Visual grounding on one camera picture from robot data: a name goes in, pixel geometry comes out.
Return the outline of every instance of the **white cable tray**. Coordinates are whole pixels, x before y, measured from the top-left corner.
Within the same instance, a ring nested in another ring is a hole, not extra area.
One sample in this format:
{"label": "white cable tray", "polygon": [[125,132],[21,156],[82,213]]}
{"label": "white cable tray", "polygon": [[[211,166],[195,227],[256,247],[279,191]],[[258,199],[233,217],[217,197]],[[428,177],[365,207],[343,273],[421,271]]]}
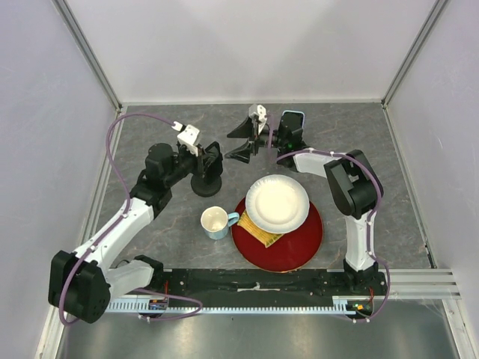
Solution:
{"label": "white cable tray", "polygon": [[[189,313],[196,307],[169,307],[166,310],[150,307],[150,300],[162,300],[163,297],[129,295],[112,301],[106,308],[107,313]],[[333,299],[332,307],[204,307],[204,314],[356,314],[346,309],[347,300]]]}

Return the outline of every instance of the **plate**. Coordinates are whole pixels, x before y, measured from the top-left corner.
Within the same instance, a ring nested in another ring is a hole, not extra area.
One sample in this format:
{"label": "plate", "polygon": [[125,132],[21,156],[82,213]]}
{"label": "plate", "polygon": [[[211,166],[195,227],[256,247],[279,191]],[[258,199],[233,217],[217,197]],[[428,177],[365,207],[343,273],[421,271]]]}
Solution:
{"label": "plate", "polygon": [[289,233],[308,217],[308,194],[291,177],[272,174],[251,186],[246,195],[246,212],[266,232]]}

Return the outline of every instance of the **mug handle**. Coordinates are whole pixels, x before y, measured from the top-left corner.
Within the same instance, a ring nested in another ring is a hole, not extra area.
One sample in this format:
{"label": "mug handle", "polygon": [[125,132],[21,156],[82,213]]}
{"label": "mug handle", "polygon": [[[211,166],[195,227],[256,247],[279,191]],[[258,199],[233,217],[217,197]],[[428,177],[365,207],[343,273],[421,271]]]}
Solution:
{"label": "mug handle", "polygon": [[238,212],[233,212],[228,215],[228,227],[231,227],[233,224],[237,223],[240,220],[240,214]]}

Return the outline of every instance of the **round red tray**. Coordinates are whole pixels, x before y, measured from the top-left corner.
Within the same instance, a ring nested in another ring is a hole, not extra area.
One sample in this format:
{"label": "round red tray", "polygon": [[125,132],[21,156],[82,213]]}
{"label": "round red tray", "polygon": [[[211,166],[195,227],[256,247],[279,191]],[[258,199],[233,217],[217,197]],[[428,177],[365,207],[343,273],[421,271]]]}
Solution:
{"label": "round red tray", "polygon": [[[245,198],[236,208],[239,214],[244,211]],[[268,248],[237,224],[232,226],[231,232],[234,244],[246,260],[265,271],[284,272],[298,269],[314,257],[323,239],[323,222],[310,202],[305,223]]]}

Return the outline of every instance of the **gray marble surface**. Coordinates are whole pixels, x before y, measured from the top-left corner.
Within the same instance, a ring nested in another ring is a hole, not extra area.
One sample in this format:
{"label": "gray marble surface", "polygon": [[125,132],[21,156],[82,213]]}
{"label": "gray marble surface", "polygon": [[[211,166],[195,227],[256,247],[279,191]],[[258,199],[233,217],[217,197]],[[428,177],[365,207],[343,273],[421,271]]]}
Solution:
{"label": "gray marble surface", "polygon": [[[266,105],[276,119],[285,109],[306,113],[304,139],[318,150],[362,150],[385,189],[383,205],[376,217],[375,249],[392,268],[428,268],[424,244],[412,210],[406,184],[400,171],[391,136],[380,104],[294,104]],[[201,143],[217,140],[226,153],[244,140],[227,139],[226,134],[244,120],[248,105],[162,105],[129,107],[128,112],[159,114],[181,123],[191,123],[202,131]],[[159,121],[144,117],[125,120],[116,154],[116,163],[129,187],[144,168],[148,148],[165,142],[174,146],[176,132]],[[295,174],[268,160],[266,150],[249,165],[223,161],[222,190],[214,197],[200,198],[190,187],[189,178],[173,187],[173,199],[161,215],[145,227],[124,249],[118,259],[138,254],[160,260],[167,268],[237,268],[254,266],[236,249],[231,234],[221,241],[207,238],[200,216],[209,206],[233,212],[251,184],[267,174],[285,174],[300,182],[323,217],[323,243],[304,268],[342,268],[346,253],[344,217],[335,207],[325,179],[310,174]],[[99,226],[120,208],[123,190],[114,174],[110,176]]]}

